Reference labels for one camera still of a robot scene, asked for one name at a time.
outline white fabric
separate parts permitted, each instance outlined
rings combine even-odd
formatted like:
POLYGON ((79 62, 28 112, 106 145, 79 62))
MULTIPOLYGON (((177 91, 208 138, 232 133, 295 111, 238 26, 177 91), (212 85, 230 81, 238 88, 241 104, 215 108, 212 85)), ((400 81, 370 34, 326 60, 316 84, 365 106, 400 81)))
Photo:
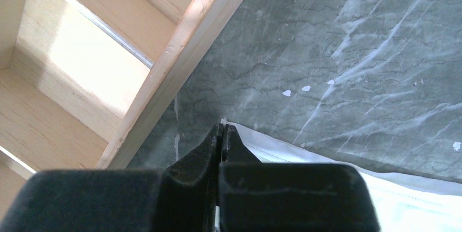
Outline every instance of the white fabric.
POLYGON ((382 231, 462 231, 462 185, 399 173, 376 173, 337 162, 235 125, 262 162, 343 163, 355 167, 369 189, 382 231))

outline wooden edge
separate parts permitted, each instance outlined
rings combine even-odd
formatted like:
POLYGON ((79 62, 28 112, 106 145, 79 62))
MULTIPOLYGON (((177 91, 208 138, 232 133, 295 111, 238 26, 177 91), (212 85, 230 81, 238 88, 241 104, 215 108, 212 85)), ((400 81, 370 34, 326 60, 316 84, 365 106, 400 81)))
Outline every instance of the wooden edge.
POLYGON ((29 179, 32 175, 36 173, 34 169, 30 166, 25 164, 15 155, 7 151, 5 148, 0 146, 0 162, 7 165, 11 168, 14 172, 16 172, 19 176, 23 177, 24 179, 29 179))
POLYGON ((0 0, 0 69, 10 66, 26 0, 0 0))
POLYGON ((98 168, 125 168, 243 0, 193 0, 98 168))
POLYGON ((175 24, 146 0, 65 0, 149 68, 175 24))

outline wooden compartment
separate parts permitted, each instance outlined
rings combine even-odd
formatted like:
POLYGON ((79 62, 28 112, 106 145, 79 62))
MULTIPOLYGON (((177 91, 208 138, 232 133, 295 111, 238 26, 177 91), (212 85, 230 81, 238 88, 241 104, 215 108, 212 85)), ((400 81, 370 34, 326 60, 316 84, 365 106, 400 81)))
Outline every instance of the wooden compartment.
POLYGON ((126 167, 241 1, 0 0, 0 205, 40 170, 126 167))

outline gray marble surface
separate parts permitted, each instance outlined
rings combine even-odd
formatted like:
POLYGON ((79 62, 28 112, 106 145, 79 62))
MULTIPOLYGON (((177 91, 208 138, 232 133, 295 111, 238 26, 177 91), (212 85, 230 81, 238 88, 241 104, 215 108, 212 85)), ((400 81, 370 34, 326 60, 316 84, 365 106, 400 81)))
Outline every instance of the gray marble surface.
POLYGON ((462 0, 244 0, 130 167, 221 118, 374 171, 462 182, 462 0))

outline wooden frame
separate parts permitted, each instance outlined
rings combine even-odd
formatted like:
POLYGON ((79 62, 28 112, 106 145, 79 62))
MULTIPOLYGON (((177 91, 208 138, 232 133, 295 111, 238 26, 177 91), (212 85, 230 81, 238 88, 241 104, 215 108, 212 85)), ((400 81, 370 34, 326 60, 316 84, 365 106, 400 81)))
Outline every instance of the wooden frame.
POLYGON ((125 168, 241 2, 0 0, 0 188, 125 168))

